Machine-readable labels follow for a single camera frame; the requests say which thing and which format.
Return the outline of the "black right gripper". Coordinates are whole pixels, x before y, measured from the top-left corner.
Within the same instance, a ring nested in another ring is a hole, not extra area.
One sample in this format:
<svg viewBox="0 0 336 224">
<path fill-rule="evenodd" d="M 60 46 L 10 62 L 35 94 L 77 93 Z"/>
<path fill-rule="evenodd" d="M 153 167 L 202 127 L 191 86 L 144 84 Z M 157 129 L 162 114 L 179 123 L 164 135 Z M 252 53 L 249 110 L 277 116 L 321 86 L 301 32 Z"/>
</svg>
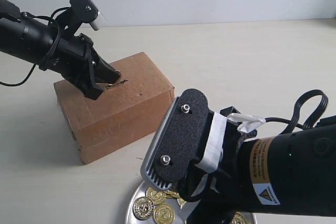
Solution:
<svg viewBox="0 0 336 224">
<path fill-rule="evenodd" d="M 187 223 L 229 223 L 239 192 L 238 151 L 257 134 L 262 118 L 228 107 L 219 113 L 207 106 L 179 108 L 178 191 L 186 200 Z"/>
</svg>

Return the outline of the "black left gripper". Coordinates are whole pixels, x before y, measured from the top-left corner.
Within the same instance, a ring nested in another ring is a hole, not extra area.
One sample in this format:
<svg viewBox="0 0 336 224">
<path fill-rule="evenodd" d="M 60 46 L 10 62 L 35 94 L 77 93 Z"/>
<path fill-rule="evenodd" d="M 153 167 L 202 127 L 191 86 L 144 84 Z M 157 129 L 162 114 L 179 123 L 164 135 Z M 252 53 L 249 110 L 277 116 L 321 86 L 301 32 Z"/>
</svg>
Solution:
<svg viewBox="0 0 336 224">
<path fill-rule="evenodd" d="M 48 25 L 56 29 L 56 38 L 39 64 L 39 69 L 61 74 L 86 98 L 97 100 L 103 88 L 96 83 L 119 82 L 121 73 L 100 57 L 88 36 L 75 36 L 82 24 L 71 8 L 59 8 L 52 13 Z"/>
</svg>

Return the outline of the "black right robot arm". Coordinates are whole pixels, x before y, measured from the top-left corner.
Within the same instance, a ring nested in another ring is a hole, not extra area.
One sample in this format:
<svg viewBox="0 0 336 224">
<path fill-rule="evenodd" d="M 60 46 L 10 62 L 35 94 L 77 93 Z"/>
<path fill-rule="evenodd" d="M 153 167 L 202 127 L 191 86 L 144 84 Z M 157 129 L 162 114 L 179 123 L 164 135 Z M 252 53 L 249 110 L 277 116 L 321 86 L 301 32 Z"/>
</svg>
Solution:
<svg viewBox="0 0 336 224">
<path fill-rule="evenodd" d="M 228 119 L 221 146 L 201 166 L 214 112 L 207 107 L 176 113 L 184 140 L 180 194 L 196 202 L 188 223 L 228 223 L 238 211 L 335 216 L 335 117 L 315 110 L 299 131 L 295 113 L 279 135 L 239 133 Z"/>
</svg>

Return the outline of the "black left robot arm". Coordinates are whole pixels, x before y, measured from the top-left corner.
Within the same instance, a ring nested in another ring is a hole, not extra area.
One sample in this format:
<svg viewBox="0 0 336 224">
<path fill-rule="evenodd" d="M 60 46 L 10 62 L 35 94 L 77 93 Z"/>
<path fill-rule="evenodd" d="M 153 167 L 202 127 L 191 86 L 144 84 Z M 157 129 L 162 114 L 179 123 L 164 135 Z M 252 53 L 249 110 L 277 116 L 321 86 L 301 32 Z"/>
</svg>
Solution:
<svg viewBox="0 0 336 224">
<path fill-rule="evenodd" d="M 82 24 L 99 30 L 101 11 L 92 0 L 69 3 L 44 16 L 1 0 L 1 52 L 60 74 L 86 98 L 96 100 L 102 85 L 115 85 L 121 73 L 99 56 L 90 37 L 75 34 Z"/>
</svg>

